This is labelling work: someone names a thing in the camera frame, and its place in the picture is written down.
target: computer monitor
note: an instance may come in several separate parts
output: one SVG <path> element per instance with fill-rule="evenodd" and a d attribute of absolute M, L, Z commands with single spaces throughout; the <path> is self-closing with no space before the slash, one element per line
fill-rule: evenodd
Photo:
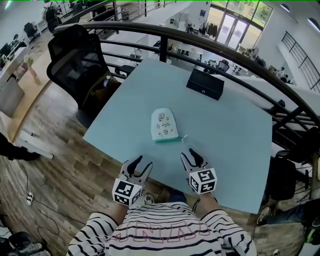
<path fill-rule="evenodd" d="M 8 43 L 5 43 L 5 45 L 0 49 L 0 58 L 2 55 L 8 56 L 11 52 L 11 48 Z"/>

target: light blue table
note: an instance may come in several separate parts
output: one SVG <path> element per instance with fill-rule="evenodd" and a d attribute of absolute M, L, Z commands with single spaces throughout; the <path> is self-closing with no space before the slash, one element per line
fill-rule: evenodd
<path fill-rule="evenodd" d="M 226 87 L 219 101 L 186 88 L 190 75 L 164 62 L 142 61 L 84 139 L 122 163 L 143 155 L 138 170 L 153 161 L 151 178 L 188 194 L 180 154 L 191 147 L 215 168 L 219 203 L 257 213 L 269 170 L 271 116 Z M 152 140 L 151 114 L 158 108 L 171 109 L 179 135 L 188 135 L 184 143 Z"/>

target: power strip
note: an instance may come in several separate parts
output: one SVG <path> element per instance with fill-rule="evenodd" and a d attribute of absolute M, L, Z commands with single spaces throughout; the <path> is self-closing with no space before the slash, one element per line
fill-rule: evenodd
<path fill-rule="evenodd" d="M 28 206 L 31 206 L 32 202 L 34 201 L 34 194 L 32 192 L 28 192 L 25 200 L 26 200 L 26 203 L 28 204 Z"/>

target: backpack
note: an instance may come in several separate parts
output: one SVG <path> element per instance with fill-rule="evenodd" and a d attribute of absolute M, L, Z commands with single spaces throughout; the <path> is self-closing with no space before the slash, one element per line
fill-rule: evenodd
<path fill-rule="evenodd" d="M 52 3 L 51 5 L 46 9 L 46 12 L 45 12 L 45 21 L 46 22 L 49 22 L 51 20 L 55 20 L 56 19 L 56 9 L 54 9 L 52 7 Z"/>

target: glass door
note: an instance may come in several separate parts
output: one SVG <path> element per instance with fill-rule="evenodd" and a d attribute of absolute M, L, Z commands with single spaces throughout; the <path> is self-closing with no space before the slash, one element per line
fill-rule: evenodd
<path fill-rule="evenodd" d="M 247 23 L 237 19 L 236 25 L 234 26 L 234 29 L 231 32 L 231 36 L 226 46 L 230 47 L 233 50 L 236 50 L 239 46 L 240 39 L 246 31 L 247 26 Z"/>
<path fill-rule="evenodd" d="M 216 40 L 218 43 L 221 43 L 223 45 L 226 44 L 226 42 L 228 41 L 228 39 L 230 37 L 230 33 L 233 30 L 235 21 L 236 21 L 236 18 L 231 15 L 226 14 L 224 16 L 224 19 L 223 19 L 223 22 L 221 25 L 221 29 L 220 29 L 220 33 L 219 33 L 218 38 Z"/>

